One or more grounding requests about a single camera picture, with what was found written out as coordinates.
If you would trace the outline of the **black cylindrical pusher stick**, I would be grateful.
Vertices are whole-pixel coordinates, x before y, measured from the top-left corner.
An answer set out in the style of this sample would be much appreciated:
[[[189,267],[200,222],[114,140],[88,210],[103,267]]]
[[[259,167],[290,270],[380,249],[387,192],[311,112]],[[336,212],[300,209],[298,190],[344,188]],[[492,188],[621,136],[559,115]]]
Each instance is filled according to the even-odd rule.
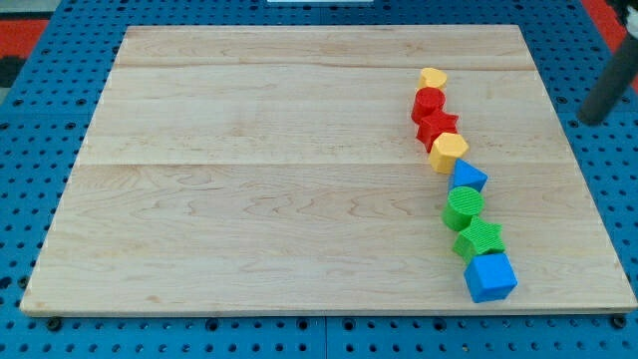
[[[577,112],[586,126],[600,125],[637,75],[637,37],[628,33]]]

